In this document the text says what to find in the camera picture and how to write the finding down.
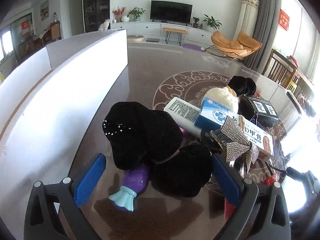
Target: white vase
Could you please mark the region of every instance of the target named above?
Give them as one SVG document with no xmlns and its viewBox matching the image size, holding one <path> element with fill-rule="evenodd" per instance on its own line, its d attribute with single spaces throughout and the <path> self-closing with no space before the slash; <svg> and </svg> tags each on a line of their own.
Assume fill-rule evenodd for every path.
<svg viewBox="0 0 320 240">
<path fill-rule="evenodd" d="M 122 22 L 127 23 L 128 21 L 130 21 L 130 17 L 129 16 L 123 16 L 121 18 Z"/>
<path fill-rule="evenodd" d="M 216 31 L 216 28 L 215 27 L 210 27 L 210 25 L 207 25 L 207 31 L 209 33 L 214 33 Z"/>
</svg>

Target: silver glitter bow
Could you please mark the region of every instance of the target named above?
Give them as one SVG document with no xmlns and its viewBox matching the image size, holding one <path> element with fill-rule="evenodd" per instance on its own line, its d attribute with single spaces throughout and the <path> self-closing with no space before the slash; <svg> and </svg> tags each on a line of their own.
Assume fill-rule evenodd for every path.
<svg viewBox="0 0 320 240">
<path fill-rule="evenodd" d="M 255 163 L 259 150 L 255 144 L 250 142 L 238 124 L 227 116 L 226 121 L 221 127 L 221 132 L 226 135 L 232 142 L 227 142 L 227 162 L 235 161 L 238 157 L 245 154 L 245 162 L 247 164 L 247 172 L 250 169 L 251 163 Z"/>
</svg>

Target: television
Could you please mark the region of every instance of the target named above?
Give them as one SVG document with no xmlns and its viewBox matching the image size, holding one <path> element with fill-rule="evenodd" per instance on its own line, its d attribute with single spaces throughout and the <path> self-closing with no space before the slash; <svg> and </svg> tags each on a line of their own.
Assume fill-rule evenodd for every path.
<svg viewBox="0 0 320 240">
<path fill-rule="evenodd" d="M 153 0 L 151 1 L 150 19 L 190 23 L 191 11 L 191 4 Z"/>
</svg>

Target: white plush toy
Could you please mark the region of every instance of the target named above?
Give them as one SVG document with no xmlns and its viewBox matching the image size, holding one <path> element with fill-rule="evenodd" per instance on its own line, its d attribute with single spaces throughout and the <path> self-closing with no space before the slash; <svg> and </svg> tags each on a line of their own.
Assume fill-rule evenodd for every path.
<svg viewBox="0 0 320 240">
<path fill-rule="evenodd" d="M 110 24 L 110 19 L 105 20 L 104 23 L 100 24 L 98 31 L 105 31 L 108 29 Z"/>
<path fill-rule="evenodd" d="M 237 97 L 236 92 L 229 86 L 223 88 L 211 88 L 204 96 L 225 106 L 231 111 L 238 113 L 240 100 Z"/>
</svg>

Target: dark display cabinet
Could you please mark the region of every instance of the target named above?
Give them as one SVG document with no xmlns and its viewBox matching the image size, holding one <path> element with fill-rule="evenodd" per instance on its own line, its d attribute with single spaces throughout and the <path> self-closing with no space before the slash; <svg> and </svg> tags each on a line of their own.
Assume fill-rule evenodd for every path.
<svg viewBox="0 0 320 240">
<path fill-rule="evenodd" d="M 85 32 L 97 31 L 110 18 L 110 0 L 83 0 Z"/>
</svg>

